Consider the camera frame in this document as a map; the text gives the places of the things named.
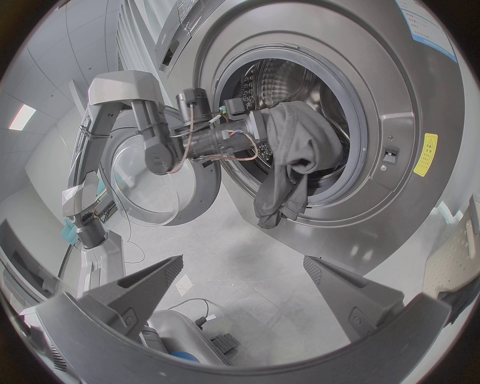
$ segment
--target ceiling panel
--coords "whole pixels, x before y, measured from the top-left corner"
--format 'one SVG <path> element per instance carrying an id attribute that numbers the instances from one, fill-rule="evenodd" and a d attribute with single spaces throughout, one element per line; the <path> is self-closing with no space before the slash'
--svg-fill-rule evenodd
<path id="1" fill-rule="evenodd" d="M 0 143 L 0 154 L 10 153 L 18 139 L 18 136 L 20 136 L 20 131 L 7 130 L 5 137 Z"/>
<path id="2" fill-rule="evenodd" d="M 99 40 L 79 50 L 75 56 L 77 57 L 80 69 L 83 71 L 84 69 L 88 69 L 88 64 L 99 57 L 105 56 L 105 54 L 105 36 L 102 36 Z"/>
<path id="3" fill-rule="evenodd" d="M 62 92 L 56 89 L 53 92 L 52 97 L 48 97 L 39 110 L 45 112 L 47 115 L 61 119 L 70 108 L 73 107 L 73 103 L 67 99 Z"/>
<path id="4" fill-rule="evenodd" d="M 37 60 L 36 63 L 43 73 L 48 76 L 48 72 L 51 72 L 52 68 L 57 67 L 71 56 L 73 56 L 73 49 L 70 45 L 69 37 L 65 36 Z"/>
<path id="5" fill-rule="evenodd" d="M 30 136 L 30 139 L 28 139 L 28 142 L 24 147 L 24 151 L 34 151 L 44 137 L 44 135 L 40 134 L 33 134 L 32 136 Z"/>
<path id="6" fill-rule="evenodd" d="M 38 126 L 45 120 L 47 115 L 42 111 L 36 111 L 25 125 L 24 132 L 36 132 Z"/>
<path id="7" fill-rule="evenodd" d="M 83 0 L 70 6 L 67 12 L 67 29 L 72 33 L 86 23 L 107 12 L 107 0 Z"/>
<path id="8" fill-rule="evenodd" d="M 89 46 L 103 36 L 105 36 L 105 15 L 71 32 L 70 42 L 73 51 L 77 53 L 79 50 Z"/>
<path id="9" fill-rule="evenodd" d="M 2 153 L 0 155 L 0 174 L 5 171 L 5 165 L 7 164 L 8 156 L 10 156 L 9 153 Z"/>
<path id="10" fill-rule="evenodd" d="M 36 133 L 20 131 L 20 134 L 18 135 L 17 140 L 15 140 L 15 144 L 13 145 L 11 152 L 23 151 L 28 140 L 33 135 L 36 135 Z"/>
<path id="11" fill-rule="evenodd" d="M 46 115 L 45 119 L 37 126 L 35 133 L 46 135 L 59 119 Z"/>
<path id="12" fill-rule="evenodd" d="M 105 36 L 105 46 L 107 47 L 107 52 L 117 50 L 117 33 L 112 33 Z"/>
<path id="13" fill-rule="evenodd" d="M 62 14 L 32 36 L 27 44 L 28 50 L 33 59 L 37 61 L 66 35 L 67 23 L 65 14 Z"/>
<path id="14" fill-rule="evenodd" d="M 25 104 L 35 109 L 40 109 L 46 98 L 51 97 L 57 88 L 47 77 L 42 81 L 25 100 Z"/>
<path id="15" fill-rule="evenodd" d="M 100 73 L 108 72 L 107 57 L 102 56 L 93 62 L 88 64 L 88 68 L 82 70 L 82 73 L 85 76 L 85 79 L 89 84 L 92 83 L 93 79 L 98 76 Z"/>
<path id="16" fill-rule="evenodd" d="M 21 168 L 14 168 L 6 170 L 3 174 L 5 175 L 5 182 L 7 185 L 12 184 L 14 181 L 18 180 L 19 174 L 22 173 Z"/>
<path id="17" fill-rule="evenodd" d="M 47 77 L 43 74 L 41 69 L 34 64 L 20 81 L 15 91 L 12 92 L 12 96 L 19 100 L 26 101 L 35 88 L 37 88 L 46 78 Z"/>
<path id="18" fill-rule="evenodd" d="M 0 129 L 8 129 L 23 103 L 5 92 L 0 92 Z"/>
<path id="19" fill-rule="evenodd" d="M 88 96 L 89 83 L 97 75 L 117 70 L 121 3 L 71 0 L 46 18 L 18 55 L 0 92 L 0 201 L 30 184 L 25 164 L 74 106 L 69 81 Z M 23 104 L 37 111 L 22 132 L 8 130 Z"/>
<path id="20" fill-rule="evenodd" d="M 52 83 L 58 87 L 74 76 L 79 70 L 80 68 L 77 63 L 77 58 L 75 56 L 70 56 L 47 76 Z"/>
<path id="21" fill-rule="evenodd" d="M 21 152 L 11 152 L 8 155 L 7 162 L 5 163 L 4 172 L 10 171 L 15 168 L 18 158 Z"/>
<path id="22" fill-rule="evenodd" d="M 117 24 L 119 22 L 120 11 L 107 13 L 105 18 L 105 35 L 111 35 L 117 32 Z"/>
<path id="23" fill-rule="evenodd" d="M 49 25 L 52 21 L 54 21 L 56 18 L 60 16 L 63 16 L 63 18 L 65 18 L 65 8 L 66 7 L 61 7 L 54 10 L 51 13 L 51 15 L 47 17 L 45 21 L 38 26 L 37 32 L 40 32 L 41 30 L 45 29 L 45 27 Z"/>
<path id="24" fill-rule="evenodd" d="M 117 51 L 107 53 L 107 64 L 109 68 L 116 68 L 118 65 Z"/>
<path id="25" fill-rule="evenodd" d="M 24 48 L 18 56 L 15 64 L 10 66 L 9 72 L 5 75 L 2 89 L 7 93 L 12 94 L 19 82 L 34 64 L 35 62 L 32 59 L 30 52 L 28 52 L 27 48 Z"/>
<path id="26" fill-rule="evenodd" d="M 77 5 L 78 3 L 81 3 L 83 2 L 84 0 L 70 0 L 68 3 L 67 3 L 67 6 L 66 7 L 63 7 L 63 8 L 66 8 L 67 10 L 70 10 L 71 8 L 73 8 L 75 5 Z"/>
<path id="27" fill-rule="evenodd" d="M 7 196 L 19 191 L 20 189 L 25 188 L 27 185 L 30 185 L 30 179 L 28 177 L 14 181 L 7 188 Z"/>
<path id="28" fill-rule="evenodd" d="M 15 163 L 15 168 L 18 167 L 25 167 L 28 162 L 28 159 L 32 155 L 33 151 L 22 151 L 18 152 L 20 155 L 18 156 L 17 162 Z"/>
<path id="29" fill-rule="evenodd" d="M 120 9 L 122 0 L 108 0 L 107 13 Z"/>

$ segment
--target cable connector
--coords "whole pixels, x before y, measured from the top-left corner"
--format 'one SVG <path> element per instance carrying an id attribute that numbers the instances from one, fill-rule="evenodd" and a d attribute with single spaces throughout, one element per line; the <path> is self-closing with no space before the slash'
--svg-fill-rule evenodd
<path id="1" fill-rule="evenodd" d="M 207 322 L 207 319 L 205 316 L 202 316 L 200 319 L 195 320 L 195 325 L 199 327 L 201 330 L 203 330 L 202 325 L 204 325 Z"/>

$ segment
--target dark gray cloth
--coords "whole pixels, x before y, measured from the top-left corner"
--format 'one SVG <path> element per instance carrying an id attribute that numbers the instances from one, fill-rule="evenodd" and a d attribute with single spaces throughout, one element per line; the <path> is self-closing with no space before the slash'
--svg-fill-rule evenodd
<path id="1" fill-rule="evenodd" d="M 274 163 L 253 202 L 260 228 L 278 225 L 282 214 L 296 220 L 307 206 L 307 177 L 336 167 L 342 144 L 330 123 L 302 101 L 263 109 Z"/>

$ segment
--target floor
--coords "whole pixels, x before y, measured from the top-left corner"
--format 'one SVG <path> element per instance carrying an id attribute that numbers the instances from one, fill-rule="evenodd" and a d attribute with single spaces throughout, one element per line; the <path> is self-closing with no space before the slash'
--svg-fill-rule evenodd
<path id="1" fill-rule="evenodd" d="M 228 354 L 232 365 L 265 366 L 305 360 L 343 347 L 349 340 L 323 297 L 304 271 L 303 255 L 246 223 L 222 186 L 212 207 L 196 220 L 177 227 L 141 227 L 117 212 L 107 226 L 122 235 L 127 274 L 169 256 L 183 254 L 184 268 L 158 309 L 190 298 L 205 298 L 215 319 L 206 336 L 230 333 L 239 342 Z M 74 261 L 66 280 L 75 279 Z M 175 284 L 185 277 L 192 287 Z M 195 300 L 175 309 L 197 319 L 205 303 Z"/>

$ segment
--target teal object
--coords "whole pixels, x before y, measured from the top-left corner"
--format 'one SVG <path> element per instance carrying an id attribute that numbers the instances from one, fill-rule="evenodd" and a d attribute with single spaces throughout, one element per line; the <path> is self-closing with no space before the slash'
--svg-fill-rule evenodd
<path id="1" fill-rule="evenodd" d="M 100 181 L 98 182 L 98 187 L 96 189 L 96 195 L 100 195 L 103 191 L 105 190 L 105 184 L 103 183 L 103 180 L 100 179 Z"/>
<path id="2" fill-rule="evenodd" d="M 77 227 L 73 223 L 65 219 L 65 227 L 60 232 L 60 235 L 70 244 L 75 245 L 78 241 Z"/>
<path id="3" fill-rule="evenodd" d="M 199 363 L 198 359 L 194 355 L 192 355 L 188 352 L 178 351 L 178 352 L 170 353 L 170 355 L 177 356 L 181 359 L 195 361 L 195 362 Z"/>

